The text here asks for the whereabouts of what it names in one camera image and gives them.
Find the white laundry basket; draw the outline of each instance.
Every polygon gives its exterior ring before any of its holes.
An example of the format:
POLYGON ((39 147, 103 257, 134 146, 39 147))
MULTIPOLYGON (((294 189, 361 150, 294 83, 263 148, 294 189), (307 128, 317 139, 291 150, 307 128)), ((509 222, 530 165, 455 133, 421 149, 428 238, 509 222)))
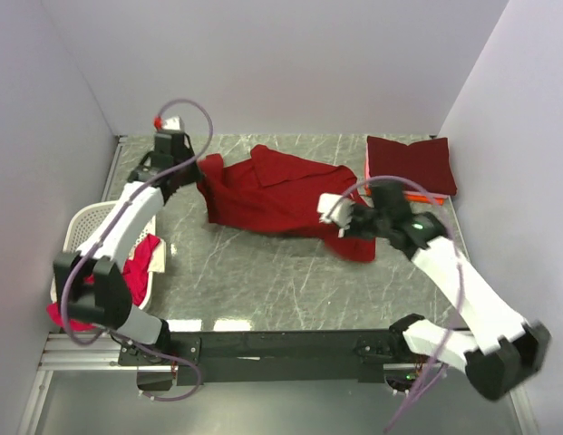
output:
MULTIPOLYGON (((97 204, 91 204, 86 208, 82 208, 78 211, 72 218, 69 227, 67 228, 67 234, 65 235, 65 241, 63 242, 63 251, 73 252, 79 245, 88 239, 89 236, 100 226, 108 214, 112 211, 117 201, 107 201, 99 202, 97 204)), ((156 218, 153 217, 146 227, 142 230, 138 236, 138 240, 134 246, 137 246, 148 234, 156 233, 156 218)), ((150 297, 152 294, 152 272, 148 273, 148 285, 146 288, 146 295, 144 300, 139 305, 139 308, 146 311, 150 305, 150 297)), ((52 281, 52 289, 50 292, 52 297, 52 302, 56 302, 57 295, 55 293, 55 280, 52 281)))

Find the purple cable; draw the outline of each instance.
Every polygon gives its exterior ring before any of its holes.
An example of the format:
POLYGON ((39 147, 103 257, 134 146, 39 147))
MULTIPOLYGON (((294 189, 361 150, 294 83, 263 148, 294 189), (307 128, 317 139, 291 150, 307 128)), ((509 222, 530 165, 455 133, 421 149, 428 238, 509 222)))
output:
POLYGON ((370 177, 369 179, 362 180, 362 181, 355 183, 353 186, 350 186, 344 193, 342 193, 342 197, 334 204, 333 207, 331 207, 331 209, 329 210, 327 215, 331 216, 331 214, 334 212, 334 210, 337 207, 337 205, 339 204, 339 202, 342 199, 349 197, 349 195, 352 192, 354 192, 355 190, 358 190, 360 187, 368 185, 368 184, 375 182, 375 181, 383 181, 383 180, 388 180, 388 179, 394 180, 394 181, 400 181, 404 184, 412 186, 414 189, 416 189, 417 191, 422 193, 434 206, 438 207, 439 210, 442 211, 442 223, 443 223, 444 227, 446 228, 448 238, 450 239, 450 241, 454 245, 454 254, 456 255, 456 266, 457 266, 457 269, 459 271, 460 289, 459 289, 459 296, 458 296, 458 299, 456 301, 456 315, 451 319, 451 321, 449 323, 449 327, 445 331, 444 336, 442 337, 440 344, 436 347, 436 349, 434 350, 432 355, 428 358, 428 362, 426 363, 424 370, 422 370, 422 373, 420 374, 418 379, 416 379, 412 388, 408 392, 408 396, 403 400, 402 404, 400 405, 400 407, 398 408, 396 413, 390 419, 390 422, 388 423, 388 425, 384 428, 383 433, 388 433, 393 428, 395 423, 403 416, 403 414, 406 411, 408 411, 410 409, 410 407, 412 405, 414 405, 428 390, 430 390, 430 388, 432 388, 440 380, 440 378, 446 373, 446 369, 448 368, 448 365, 443 364, 441 369, 434 376, 434 378, 432 378, 432 380, 425 387, 422 387, 422 385, 424 384, 424 380, 426 379, 426 377, 428 376, 428 374, 432 370, 432 367, 434 366, 434 364, 437 363, 438 358, 441 356, 442 349, 444 348, 446 343, 451 338, 452 328, 454 328, 454 325, 457 324, 461 319, 461 309, 462 309, 462 305, 464 304, 464 298, 465 298, 464 279, 463 279, 463 275, 462 275, 462 266, 461 266, 461 263, 459 261, 459 258, 460 258, 459 248, 458 248, 458 245, 456 243, 454 233, 452 231, 451 219, 448 215, 448 212, 436 202, 436 200, 434 199, 432 194, 428 190, 423 188, 421 185, 419 185, 418 183, 415 183, 414 181, 412 181, 410 179, 405 179, 403 177, 395 177, 395 176, 390 176, 390 175, 381 175, 381 176, 376 176, 376 177, 370 177))
POLYGON ((195 385, 189 391, 185 392, 184 394, 182 394, 180 396, 158 397, 158 396, 154 396, 153 394, 150 394, 149 392, 145 392, 145 391, 142 392, 143 396, 146 396, 149 399, 152 399, 154 401, 181 401, 183 399, 187 399, 188 397, 190 397, 192 394, 197 392, 197 390, 200 388, 200 385, 202 384, 202 373, 200 372, 200 369, 196 364, 193 364, 192 362, 190 362, 189 360, 185 360, 184 358, 179 358, 178 356, 172 356, 172 355, 168 355, 166 353, 157 352, 157 351, 151 349, 150 347, 145 346, 144 344, 136 343, 133 340, 130 340, 128 337, 125 337, 120 333, 110 332, 110 335, 115 335, 116 337, 119 337, 122 340, 127 341, 127 342, 129 341, 134 346, 138 347, 141 351, 143 351, 145 353, 149 353, 150 355, 157 356, 157 357, 163 358, 165 360, 171 360, 171 361, 174 361, 175 363, 187 365, 192 370, 194 370, 194 373, 197 375, 197 381, 196 381, 195 385))
MULTIPOLYGON (((148 181, 143 183, 136 190, 134 190, 134 192, 130 195, 128 200, 126 200, 126 202, 124 202, 122 204, 120 210, 118 210, 118 213, 116 214, 116 216, 113 217, 110 224, 102 231, 102 236, 100 237, 100 240, 98 240, 98 242, 96 242, 88 250, 88 252, 86 252, 86 254, 80 259, 78 264, 70 272, 70 275, 68 276, 67 280, 65 281, 65 285, 63 286, 62 301, 60 303, 60 311, 61 311, 60 314, 62 315, 63 329, 69 335, 70 339, 74 343, 76 343, 80 346, 89 346, 90 344, 94 343, 103 334, 103 330, 100 330, 98 333, 96 333, 95 336, 93 336, 92 338, 90 338, 88 340, 82 340, 75 334, 75 332, 72 329, 72 326, 70 325, 70 317, 69 317, 68 312, 67 312, 67 304, 68 304, 68 300, 69 300, 69 296, 70 296, 70 291, 72 289, 72 283, 75 280, 75 278, 78 276, 78 273, 80 272, 82 267, 86 264, 86 262, 90 258, 92 258, 92 256, 95 254, 95 252, 102 246, 103 241, 106 239, 106 237, 108 235, 110 235, 110 233, 112 232, 114 227, 118 224, 118 222, 120 221, 120 219, 121 219, 122 215, 124 214, 124 212, 126 211, 126 209, 128 209, 128 207, 131 205, 133 200, 136 199, 142 193, 142 191, 144 191, 146 188, 151 186, 152 183, 154 183, 158 179, 166 177, 167 175, 170 175, 174 172, 178 172, 179 170, 182 170, 182 169, 186 168, 188 165, 197 161, 199 159, 199 157, 202 156, 207 151, 207 149, 208 149, 208 147, 209 147, 209 145, 212 141, 212 136, 213 136, 213 131, 214 131, 212 119, 210 118, 209 113, 204 109, 204 107, 202 107, 200 104, 198 104, 197 102, 195 102, 193 100, 189 100, 187 98, 178 98, 176 100, 169 101, 162 106, 162 108, 159 110, 157 116, 162 118, 162 115, 164 114, 164 112, 167 109, 169 109, 170 107, 174 106, 175 104, 189 104, 189 105, 192 105, 192 106, 196 107, 197 109, 199 109, 202 112, 202 114, 205 116, 205 118, 207 119, 207 123, 209 124, 209 137, 207 138, 207 142, 205 143, 205 145, 202 147, 202 149, 199 151, 198 154, 191 157, 190 159, 183 161, 182 163, 178 164, 177 166, 174 166, 170 169, 166 169, 166 170, 163 170, 162 172, 159 172, 154 177, 152 177, 151 179, 149 179, 148 181)), ((144 350, 146 350, 146 352, 149 352, 149 353, 155 352, 155 351, 148 349, 143 344, 134 343, 134 345, 136 345, 137 347, 143 348, 144 350)), ((188 362, 186 360, 183 360, 181 358, 177 358, 177 357, 174 357, 174 356, 164 355, 162 357, 170 359, 170 360, 175 361, 177 363, 184 363, 185 365, 188 365, 188 366, 194 365, 194 364, 192 364, 192 362, 188 362)), ((198 385, 200 385, 200 383, 201 383, 201 379, 199 377, 197 387, 193 388, 191 391, 194 392, 195 390, 197 390, 198 385)))

